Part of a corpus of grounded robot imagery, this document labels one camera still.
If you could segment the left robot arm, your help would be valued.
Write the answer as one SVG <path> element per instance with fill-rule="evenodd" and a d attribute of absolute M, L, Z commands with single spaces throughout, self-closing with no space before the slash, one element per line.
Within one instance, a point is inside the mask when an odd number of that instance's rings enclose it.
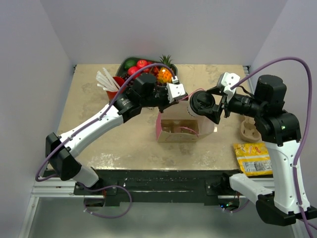
<path fill-rule="evenodd" d="M 153 75 L 141 74 L 81 125 L 60 136 L 54 132 L 49 134 L 46 137 L 48 163 L 62 181 L 73 179 L 91 194 L 100 193 L 103 183 L 96 171 L 79 163 L 76 157 L 100 136 L 139 115 L 142 108 L 158 107 L 163 112 L 185 94 L 184 86 L 176 79 L 165 86 L 157 86 Z"/>

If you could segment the paper bag pink handles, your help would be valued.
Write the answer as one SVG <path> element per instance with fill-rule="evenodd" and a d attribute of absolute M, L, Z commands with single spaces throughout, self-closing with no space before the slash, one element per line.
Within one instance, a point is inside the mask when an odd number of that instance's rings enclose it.
<path fill-rule="evenodd" d="M 214 123 L 203 116 L 189 112 L 190 94 L 163 113 L 156 120 L 156 140 L 158 143 L 197 142 L 214 133 Z"/>

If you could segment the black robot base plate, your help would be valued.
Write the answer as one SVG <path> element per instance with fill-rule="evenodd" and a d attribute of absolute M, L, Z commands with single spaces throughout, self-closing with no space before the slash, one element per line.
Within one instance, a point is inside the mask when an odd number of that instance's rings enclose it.
<path fill-rule="evenodd" d="M 217 205 L 218 197 L 233 195 L 229 177 L 240 173 L 239 170 L 97 170 L 101 181 L 89 194 L 102 195 L 100 188 L 106 187 L 106 206 L 118 206 L 121 202 L 135 203 L 203 203 Z M 130 192 L 122 187 L 145 190 L 154 189 L 154 193 Z M 76 183 L 75 191 L 84 188 Z M 171 189 L 174 193 L 159 193 L 159 190 Z"/>

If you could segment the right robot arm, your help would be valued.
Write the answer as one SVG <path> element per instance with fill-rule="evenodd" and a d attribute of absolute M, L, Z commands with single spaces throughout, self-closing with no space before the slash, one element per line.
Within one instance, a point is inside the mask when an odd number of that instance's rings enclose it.
<path fill-rule="evenodd" d="M 224 73 L 215 87 L 195 93 L 191 102 L 197 102 L 198 114 L 214 123 L 231 113 L 255 120 L 255 127 L 270 156 L 274 190 L 260 186 L 243 173 L 235 173 L 220 183 L 222 192 L 231 195 L 237 191 L 246 196 L 267 224 L 288 226 L 299 219 L 316 218 L 317 210 L 306 197 L 299 159 L 296 158 L 304 142 L 299 121 L 283 109 L 286 85 L 277 76 L 262 75 L 254 95 L 246 96 L 229 91 L 237 78 L 234 73 Z"/>

